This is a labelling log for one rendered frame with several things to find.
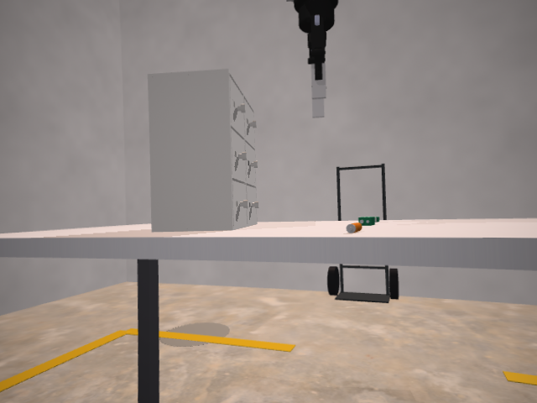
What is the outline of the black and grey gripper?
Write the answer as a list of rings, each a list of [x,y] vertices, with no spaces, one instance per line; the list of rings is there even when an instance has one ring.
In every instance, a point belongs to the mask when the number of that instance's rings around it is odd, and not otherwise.
[[[323,15],[319,15],[323,14]],[[311,16],[315,15],[315,16]],[[324,98],[326,98],[326,32],[335,23],[334,6],[326,0],[313,0],[299,9],[299,27],[308,36],[311,64],[312,116],[324,118]],[[324,41],[325,38],[325,41]],[[319,49],[318,49],[319,48]],[[312,58],[311,58],[312,57]],[[315,57],[315,58],[314,58]]]

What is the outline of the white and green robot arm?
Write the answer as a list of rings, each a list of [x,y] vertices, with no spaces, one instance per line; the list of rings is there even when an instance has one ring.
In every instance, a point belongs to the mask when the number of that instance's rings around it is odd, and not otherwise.
[[[286,2],[293,2],[294,3],[294,6],[295,6],[295,11],[298,13],[299,12],[299,9],[300,7],[309,2],[309,1],[313,1],[313,0],[286,0]],[[336,8],[337,4],[338,4],[338,0],[326,0],[330,3],[332,3],[332,5],[334,6],[334,9]]]

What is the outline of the orange aa battery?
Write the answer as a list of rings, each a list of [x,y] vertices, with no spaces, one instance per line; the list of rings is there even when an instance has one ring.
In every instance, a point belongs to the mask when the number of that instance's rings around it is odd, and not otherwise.
[[[348,224],[346,227],[348,233],[356,233],[362,230],[362,224],[359,222]]]

